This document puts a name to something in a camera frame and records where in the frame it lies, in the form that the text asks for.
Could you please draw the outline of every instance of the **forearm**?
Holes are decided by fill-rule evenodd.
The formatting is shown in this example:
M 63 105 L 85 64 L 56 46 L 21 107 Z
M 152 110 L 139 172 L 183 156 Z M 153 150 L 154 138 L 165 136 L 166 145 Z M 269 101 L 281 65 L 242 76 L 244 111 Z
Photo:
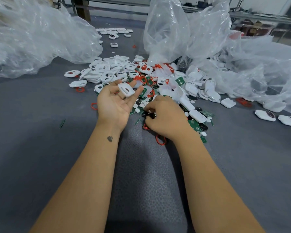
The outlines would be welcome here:
M 187 129 L 174 141 L 196 232 L 264 232 L 214 163 L 199 134 Z
M 104 232 L 119 136 L 119 131 L 97 123 L 83 152 L 31 233 Z

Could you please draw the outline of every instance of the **hand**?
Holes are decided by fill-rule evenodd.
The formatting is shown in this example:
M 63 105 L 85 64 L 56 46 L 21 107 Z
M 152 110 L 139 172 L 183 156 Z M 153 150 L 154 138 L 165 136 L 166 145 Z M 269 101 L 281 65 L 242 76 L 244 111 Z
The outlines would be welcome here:
M 146 117 L 147 126 L 172 141 L 190 129 L 183 110 L 169 96 L 155 97 L 155 100 L 147 104 L 143 110 L 156 112 L 155 119 Z
M 98 107 L 98 122 L 99 124 L 106 124 L 112 126 L 120 133 L 125 128 L 132 106 L 135 104 L 136 99 L 143 90 L 143 86 L 140 86 L 135 94 L 124 99 L 124 94 L 119 91 L 117 86 L 122 83 L 122 80 L 116 80 L 110 85 L 105 86 L 98 95 L 97 107 Z M 136 81 L 132 81 L 129 85 L 134 87 Z

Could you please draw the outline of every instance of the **gray table surface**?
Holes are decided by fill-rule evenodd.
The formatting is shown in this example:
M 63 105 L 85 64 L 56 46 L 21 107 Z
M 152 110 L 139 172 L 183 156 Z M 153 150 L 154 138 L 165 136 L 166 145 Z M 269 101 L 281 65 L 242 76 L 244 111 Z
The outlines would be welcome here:
M 134 30 L 131 38 L 113 41 L 118 48 L 103 36 L 101 57 L 113 56 L 112 51 L 131 59 L 146 56 L 144 22 L 92 19 L 98 28 Z M 36 75 L 0 78 L 0 232 L 30 229 L 92 133 L 94 84 L 77 93 L 68 86 L 73 80 L 64 77 L 84 68 L 87 64 L 56 58 Z M 267 232 L 291 233 L 291 127 L 258 119 L 257 104 L 227 109 L 199 99 L 195 105 L 216 115 L 206 148 L 257 220 Z M 139 117 L 130 116 L 121 136 L 106 232 L 191 232 L 175 147 L 158 145 L 140 123 L 134 125 Z

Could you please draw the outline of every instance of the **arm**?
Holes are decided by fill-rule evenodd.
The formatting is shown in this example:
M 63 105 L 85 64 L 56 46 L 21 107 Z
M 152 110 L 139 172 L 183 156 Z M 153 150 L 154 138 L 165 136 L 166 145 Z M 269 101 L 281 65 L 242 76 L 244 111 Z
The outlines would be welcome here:
M 117 80 L 97 98 L 99 117 L 80 157 L 42 211 L 30 233 L 103 233 L 119 137 L 142 86 L 123 100 Z
M 171 98 L 157 96 L 145 110 L 156 111 L 156 118 L 147 117 L 146 124 L 171 139 L 177 148 L 195 231 L 265 233 L 214 163 L 182 109 Z

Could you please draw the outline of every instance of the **person's left hand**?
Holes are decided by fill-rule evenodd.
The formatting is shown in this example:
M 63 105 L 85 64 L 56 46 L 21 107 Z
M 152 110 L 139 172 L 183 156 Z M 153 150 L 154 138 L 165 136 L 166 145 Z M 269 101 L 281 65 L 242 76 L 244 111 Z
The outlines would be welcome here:
M 124 94 L 119 91 L 117 86 L 122 83 L 122 80 L 116 80 L 110 85 L 105 86 L 98 95 L 98 123 L 112 126 L 112 128 L 122 132 L 125 128 L 132 106 L 135 104 L 138 96 L 143 91 L 143 86 L 140 86 L 130 97 L 124 99 Z M 134 87 L 136 81 L 132 81 L 129 85 Z

